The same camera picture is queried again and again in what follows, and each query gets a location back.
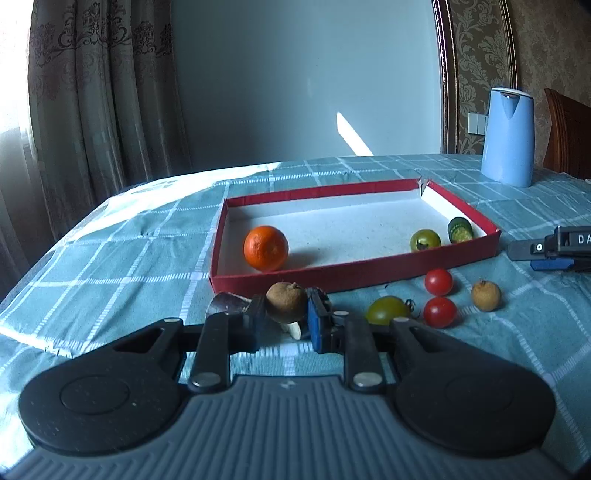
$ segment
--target dried fruit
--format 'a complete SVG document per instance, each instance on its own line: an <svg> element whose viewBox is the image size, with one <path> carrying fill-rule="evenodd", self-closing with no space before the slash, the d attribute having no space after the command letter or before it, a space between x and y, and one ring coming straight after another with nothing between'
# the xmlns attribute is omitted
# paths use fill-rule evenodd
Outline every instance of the dried fruit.
<svg viewBox="0 0 591 480"><path fill-rule="evenodd" d="M269 288L267 315L278 323L294 323L308 313L308 295L297 283L278 282Z"/></svg>
<svg viewBox="0 0 591 480"><path fill-rule="evenodd" d="M472 286L472 302L483 312L492 312L501 303L501 289L496 283L479 280Z"/></svg>

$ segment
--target cucumber slice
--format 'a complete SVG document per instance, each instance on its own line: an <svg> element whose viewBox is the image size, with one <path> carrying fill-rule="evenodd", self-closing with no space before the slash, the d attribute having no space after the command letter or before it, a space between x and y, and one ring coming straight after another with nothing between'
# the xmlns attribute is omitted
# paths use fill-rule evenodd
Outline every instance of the cucumber slice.
<svg viewBox="0 0 591 480"><path fill-rule="evenodd" d="M467 242L474 238L472 225L464 217L455 217L452 219L447 226L447 234L449 235L449 241L453 244Z"/></svg>

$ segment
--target mandarin orange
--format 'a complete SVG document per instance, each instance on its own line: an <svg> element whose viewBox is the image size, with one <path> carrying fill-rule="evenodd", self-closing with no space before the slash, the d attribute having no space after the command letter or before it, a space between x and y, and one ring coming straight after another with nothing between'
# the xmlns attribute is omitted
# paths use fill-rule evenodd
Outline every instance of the mandarin orange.
<svg viewBox="0 0 591 480"><path fill-rule="evenodd" d="M244 258L252 268L270 272L281 268L287 259L287 238L269 225L253 228L244 240Z"/></svg>

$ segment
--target teal checkered tablecloth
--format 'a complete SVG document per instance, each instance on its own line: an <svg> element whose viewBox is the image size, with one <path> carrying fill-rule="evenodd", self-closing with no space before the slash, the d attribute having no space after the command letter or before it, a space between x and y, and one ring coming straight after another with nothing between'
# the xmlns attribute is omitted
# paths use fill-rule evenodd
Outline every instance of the teal checkered tablecloth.
<svg viewBox="0 0 591 480"><path fill-rule="evenodd" d="M591 186L537 170L527 189L480 175L480 157L324 158L197 173L117 195L49 252L0 305L0 471L31 446L17 413L18 395L33 376L163 317L199 323L213 292L208 281L212 240L225 197L359 181L431 178L473 205L512 239L536 238L561 225L591 225ZM591 280L585 274L541 273L527 262L495 258L452 270L451 295L462 323L447 330L543 377L557 412L544 449L578 468L591 447ZM470 285L498 283L505 303L494 313L472 306ZM332 294L338 309L362 313L379 296L430 295L423 278ZM319 356L309 342L269 329L267 346L238 354L232 372L338 374L342 359ZM182 379L186 380L185 368Z"/></svg>

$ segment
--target kettle lid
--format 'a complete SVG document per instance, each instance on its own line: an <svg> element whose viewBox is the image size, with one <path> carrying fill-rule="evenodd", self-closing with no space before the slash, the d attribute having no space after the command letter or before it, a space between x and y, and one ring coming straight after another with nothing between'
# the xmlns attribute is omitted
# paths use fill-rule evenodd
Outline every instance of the kettle lid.
<svg viewBox="0 0 591 480"><path fill-rule="evenodd" d="M492 90L501 93L512 93L513 95L522 95L525 97L533 98L529 93L522 92L521 90L515 90L513 88L494 87Z"/></svg>

